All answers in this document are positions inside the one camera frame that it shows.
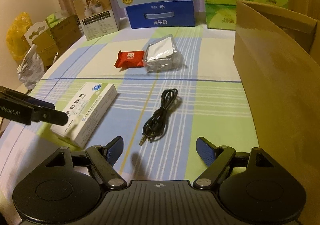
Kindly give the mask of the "white green pill box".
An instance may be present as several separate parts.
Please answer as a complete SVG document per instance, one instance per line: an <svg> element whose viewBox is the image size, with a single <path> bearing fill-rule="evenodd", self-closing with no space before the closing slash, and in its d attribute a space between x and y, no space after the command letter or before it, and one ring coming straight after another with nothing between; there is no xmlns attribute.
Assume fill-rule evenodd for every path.
<svg viewBox="0 0 320 225"><path fill-rule="evenodd" d="M67 124L52 125L59 139L83 149L118 93L111 83L86 82L63 111Z"/></svg>

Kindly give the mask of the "crumpled white plastic bag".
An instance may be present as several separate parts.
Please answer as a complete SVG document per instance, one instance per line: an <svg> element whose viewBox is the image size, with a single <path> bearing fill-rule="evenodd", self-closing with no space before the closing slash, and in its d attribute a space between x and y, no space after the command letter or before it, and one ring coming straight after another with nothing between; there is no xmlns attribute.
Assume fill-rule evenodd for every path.
<svg viewBox="0 0 320 225"><path fill-rule="evenodd" d="M43 61L37 53L37 45L33 44L17 68L18 79L27 90L32 90L45 72Z"/></svg>

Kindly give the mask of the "yellow plastic bag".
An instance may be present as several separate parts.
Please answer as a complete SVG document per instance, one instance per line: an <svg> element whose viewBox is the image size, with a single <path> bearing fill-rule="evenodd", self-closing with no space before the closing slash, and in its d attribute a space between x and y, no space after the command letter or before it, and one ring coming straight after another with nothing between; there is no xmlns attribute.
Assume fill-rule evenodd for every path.
<svg viewBox="0 0 320 225"><path fill-rule="evenodd" d="M16 63L20 63L23 60L30 48L24 35L32 25L30 15L27 12L22 12L15 17L12 25L7 30L6 44Z"/></svg>

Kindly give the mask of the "brown cardboard boxes stack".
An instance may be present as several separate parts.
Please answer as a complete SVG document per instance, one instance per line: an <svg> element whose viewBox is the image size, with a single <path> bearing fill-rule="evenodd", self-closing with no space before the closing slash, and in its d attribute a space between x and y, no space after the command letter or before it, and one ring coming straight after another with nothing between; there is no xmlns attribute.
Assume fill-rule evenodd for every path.
<svg viewBox="0 0 320 225"><path fill-rule="evenodd" d="M56 54L61 56L81 36L75 15L68 16L52 28L43 21L32 25L24 34L30 46L37 46L37 53L45 67L54 63Z"/></svg>

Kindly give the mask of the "checked tablecloth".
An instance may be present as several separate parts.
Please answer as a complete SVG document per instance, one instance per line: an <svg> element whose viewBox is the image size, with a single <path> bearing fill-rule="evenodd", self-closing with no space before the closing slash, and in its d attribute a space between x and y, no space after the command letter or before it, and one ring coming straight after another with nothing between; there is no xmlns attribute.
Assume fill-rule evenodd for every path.
<svg viewBox="0 0 320 225"><path fill-rule="evenodd" d="M145 49L165 35L175 38L184 66L172 72L117 69L118 52ZM38 83L31 95L63 109L85 82L112 83L118 96L94 130L89 145L124 139L116 169L127 179L195 179L203 163L197 137L249 151L258 145L240 77L233 63L235 33L197 27L133 30L87 41L81 38ZM165 89L178 90L165 135L139 145L142 127L161 104Z"/></svg>

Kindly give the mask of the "red snack packet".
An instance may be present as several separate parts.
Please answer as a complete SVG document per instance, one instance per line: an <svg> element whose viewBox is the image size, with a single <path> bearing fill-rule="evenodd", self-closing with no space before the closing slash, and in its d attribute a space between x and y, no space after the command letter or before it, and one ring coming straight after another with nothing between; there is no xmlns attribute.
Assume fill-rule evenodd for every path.
<svg viewBox="0 0 320 225"><path fill-rule="evenodd" d="M145 51L120 51L114 64L115 68L140 68L144 67Z"/></svg>

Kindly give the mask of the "white product box with photo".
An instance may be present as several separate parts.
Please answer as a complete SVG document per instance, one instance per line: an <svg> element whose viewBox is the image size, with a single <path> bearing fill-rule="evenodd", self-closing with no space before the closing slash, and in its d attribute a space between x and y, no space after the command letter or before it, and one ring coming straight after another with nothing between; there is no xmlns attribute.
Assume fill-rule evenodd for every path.
<svg viewBox="0 0 320 225"><path fill-rule="evenodd" d="M120 18L114 10L116 0L73 0L73 5L87 40L119 30Z"/></svg>

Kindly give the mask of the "silver foil packet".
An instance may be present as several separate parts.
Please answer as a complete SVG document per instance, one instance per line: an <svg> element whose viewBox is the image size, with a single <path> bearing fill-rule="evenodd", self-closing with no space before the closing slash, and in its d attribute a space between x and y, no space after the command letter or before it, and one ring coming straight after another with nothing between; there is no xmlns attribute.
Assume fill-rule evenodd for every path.
<svg viewBox="0 0 320 225"><path fill-rule="evenodd" d="M171 34L148 44L143 62L148 73L178 70L184 66L184 58Z"/></svg>

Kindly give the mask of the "large brown cardboard box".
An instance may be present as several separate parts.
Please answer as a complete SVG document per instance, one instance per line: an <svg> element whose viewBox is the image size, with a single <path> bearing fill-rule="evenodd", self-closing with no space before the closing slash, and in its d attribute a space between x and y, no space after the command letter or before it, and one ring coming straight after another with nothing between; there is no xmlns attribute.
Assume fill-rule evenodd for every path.
<svg viewBox="0 0 320 225"><path fill-rule="evenodd" d="M260 146L306 189L319 219L319 21L249 1L236 5L234 63Z"/></svg>

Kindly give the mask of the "dark blue milk carton box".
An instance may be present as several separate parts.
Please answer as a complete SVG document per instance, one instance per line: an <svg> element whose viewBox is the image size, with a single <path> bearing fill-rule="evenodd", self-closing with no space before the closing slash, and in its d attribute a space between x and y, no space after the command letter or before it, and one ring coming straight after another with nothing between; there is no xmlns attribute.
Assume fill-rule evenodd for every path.
<svg viewBox="0 0 320 225"><path fill-rule="evenodd" d="M194 27L192 0L151 2L126 7L132 29L158 27Z"/></svg>

